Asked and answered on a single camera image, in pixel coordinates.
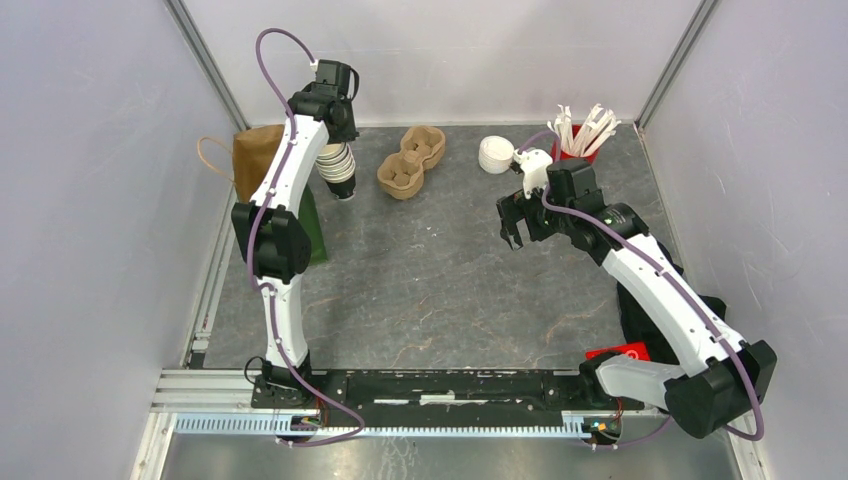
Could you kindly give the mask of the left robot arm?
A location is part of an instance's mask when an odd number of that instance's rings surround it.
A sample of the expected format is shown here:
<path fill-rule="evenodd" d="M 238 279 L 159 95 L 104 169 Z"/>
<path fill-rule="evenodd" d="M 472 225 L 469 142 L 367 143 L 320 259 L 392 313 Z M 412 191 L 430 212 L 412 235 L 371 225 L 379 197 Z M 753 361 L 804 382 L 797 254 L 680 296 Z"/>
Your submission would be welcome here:
<path fill-rule="evenodd" d="M 353 196 L 350 145 L 359 135 L 353 113 L 358 72 L 332 60 L 319 60 L 313 69 L 314 81 L 286 103 L 284 135 L 268 173 L 249 201 L 236 203 L 231 212 L 240 252 L 265 308 L 267 347 L 254 383 L 295 408 L 314 394 L 300 302 L 312 241 L 300 221 L 300 204 L 313 170 L 338 198 Z"/>

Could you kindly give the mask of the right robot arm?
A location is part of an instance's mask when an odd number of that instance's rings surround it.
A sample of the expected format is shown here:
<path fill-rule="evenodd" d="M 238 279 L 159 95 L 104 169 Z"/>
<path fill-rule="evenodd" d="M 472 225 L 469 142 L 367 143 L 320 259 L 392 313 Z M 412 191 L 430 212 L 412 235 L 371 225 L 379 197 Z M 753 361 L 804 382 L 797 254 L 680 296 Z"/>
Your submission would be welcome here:
<path fill-rule="evenodd" d="M 584 159 L 513 160 L 521 190 L 497 202 L 501 237 L 522 247 L 530 238 L 569 237 L 611 275 L 658 330 L 675 362 L 602 352 L 580 366 L 577 392 L 591 408 L 629 398 L 665 411 L 686 433 L 703 438 L 724 428 L 749 441 L 765 435 L 762 402 L 777 365 L 764 340 L 750 343 L 703 300 L 662 251 L 647 224 L 624 203 L 608 204 Z"/>

